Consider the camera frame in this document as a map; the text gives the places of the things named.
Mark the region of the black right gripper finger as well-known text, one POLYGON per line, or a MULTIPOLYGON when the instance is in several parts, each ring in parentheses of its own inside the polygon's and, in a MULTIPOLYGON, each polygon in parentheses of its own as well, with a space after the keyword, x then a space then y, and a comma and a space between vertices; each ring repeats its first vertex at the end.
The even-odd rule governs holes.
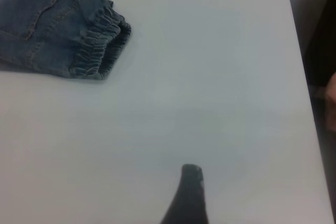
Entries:
POLYGON ((209 223, 203 172, 199 166, 182 166, 177 191, 161 223, 209 223))

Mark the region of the bare person hand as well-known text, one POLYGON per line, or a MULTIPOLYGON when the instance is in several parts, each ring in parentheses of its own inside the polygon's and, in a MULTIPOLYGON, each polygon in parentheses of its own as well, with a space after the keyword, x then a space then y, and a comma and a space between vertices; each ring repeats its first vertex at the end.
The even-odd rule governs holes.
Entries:
POLYGON ((336 103, 336 76, 330 78, 325 89, 326 125, 330 131, 335 132, 335 103, 336 103))

